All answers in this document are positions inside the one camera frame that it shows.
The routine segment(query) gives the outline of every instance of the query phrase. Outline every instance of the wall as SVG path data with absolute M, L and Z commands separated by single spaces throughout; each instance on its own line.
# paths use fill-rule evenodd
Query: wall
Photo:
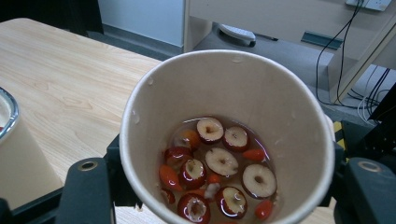
M 184 0 L 98 0 L 102 23 L 183 46 Z

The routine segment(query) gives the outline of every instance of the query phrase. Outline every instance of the white container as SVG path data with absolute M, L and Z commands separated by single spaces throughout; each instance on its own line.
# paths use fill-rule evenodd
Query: white container
M 0 198 L 11 209 L 62 187 L 21 117 L 15 99 L 0 88 Z
M 277 178 L 267 222 L 296 223 L 331 184 L 332 133 L 317 100 L 291 71 L 229 50 L 183 54 L 148 72 L 134 88 L 120 129 L 122 166 L 134 191 L 168 223 L 187 223 L 163 204 L 158 168 L 167 137 L 185 119 L 222 115 L 255 131 Z

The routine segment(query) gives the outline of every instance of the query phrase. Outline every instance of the wooden table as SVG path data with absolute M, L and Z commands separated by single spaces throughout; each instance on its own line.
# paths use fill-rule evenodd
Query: wooden table
M 63 182 L 75 162 L 106 154 L 132 89 L 159 63 L 36 21 L 0 23 L 0 86 Z M 118 223 L 163 223 L 145 206 L 116 214 Z M 331 208 L 304 221 L 332 222 Z

